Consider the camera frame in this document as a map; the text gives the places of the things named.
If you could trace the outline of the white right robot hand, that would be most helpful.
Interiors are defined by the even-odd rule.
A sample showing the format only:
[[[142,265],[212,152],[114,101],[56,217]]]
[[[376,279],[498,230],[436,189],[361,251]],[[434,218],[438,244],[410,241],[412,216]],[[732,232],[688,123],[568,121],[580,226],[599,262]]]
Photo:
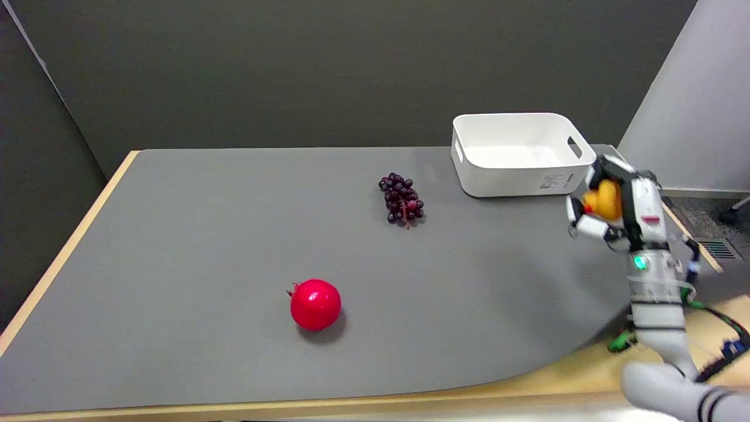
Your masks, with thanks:
[[[583,198],[565,198],[571,237],[584,234],[609,246],[626,241],[629,252],[668,249],[661,185],[653,172],[602,154],[584,182],[589,190]]]

